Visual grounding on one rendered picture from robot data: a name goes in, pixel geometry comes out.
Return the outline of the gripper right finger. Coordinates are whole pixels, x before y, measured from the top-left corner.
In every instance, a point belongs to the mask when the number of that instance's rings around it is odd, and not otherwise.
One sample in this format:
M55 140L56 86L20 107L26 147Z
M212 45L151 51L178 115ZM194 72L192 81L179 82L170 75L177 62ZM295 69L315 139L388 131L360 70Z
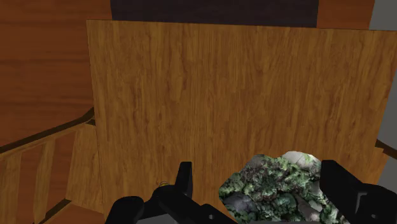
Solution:
M361 182L334 160L321 162L319 187L350 224L397 224L397 193Z

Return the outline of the wooden chair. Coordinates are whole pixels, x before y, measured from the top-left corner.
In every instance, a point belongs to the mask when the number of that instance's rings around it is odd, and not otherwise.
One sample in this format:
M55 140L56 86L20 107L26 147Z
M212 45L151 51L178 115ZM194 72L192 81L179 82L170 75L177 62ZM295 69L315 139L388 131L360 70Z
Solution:
M55 142L73 133L74 145L66 196L52 208L48 194ZM99 157L95 135L94 109L83 116L52 129L0 147L0 224L17 223L18 186L22 154L41 148L33 194L33 224L50 224L70 205L103 213Z

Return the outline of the wooden table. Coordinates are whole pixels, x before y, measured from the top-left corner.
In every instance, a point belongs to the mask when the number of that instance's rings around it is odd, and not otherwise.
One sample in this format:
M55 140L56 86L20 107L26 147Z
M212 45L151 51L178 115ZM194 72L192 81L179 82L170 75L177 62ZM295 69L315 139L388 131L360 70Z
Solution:
M192 163L193 199L301 151L375 184L397 31L88 20L104 213Z

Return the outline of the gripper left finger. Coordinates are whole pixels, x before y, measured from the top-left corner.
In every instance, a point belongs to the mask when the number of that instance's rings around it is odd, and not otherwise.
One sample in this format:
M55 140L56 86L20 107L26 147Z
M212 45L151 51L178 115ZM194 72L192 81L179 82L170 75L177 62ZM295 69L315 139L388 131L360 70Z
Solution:
M173 185L159 186L147 201L138 196L116 200L105 224L148 223L166 216L170 224L237 224L212 205L196 203L192 192L192 163L181 162Z

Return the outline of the mossy green grey rock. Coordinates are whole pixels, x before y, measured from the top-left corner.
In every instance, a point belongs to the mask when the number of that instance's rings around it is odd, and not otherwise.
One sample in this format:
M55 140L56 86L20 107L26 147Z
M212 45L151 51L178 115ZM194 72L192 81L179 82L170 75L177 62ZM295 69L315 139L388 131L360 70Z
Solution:
M255 155L219 188L219 199L238 224L253 221L350 224L319 187L321 161L289 151Z

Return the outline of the dark robot stand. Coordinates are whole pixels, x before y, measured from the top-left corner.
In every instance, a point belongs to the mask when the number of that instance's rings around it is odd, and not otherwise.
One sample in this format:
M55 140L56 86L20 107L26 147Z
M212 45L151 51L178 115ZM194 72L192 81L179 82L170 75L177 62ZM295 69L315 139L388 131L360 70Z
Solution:
M319 0L110 0L113 20L315 27Z

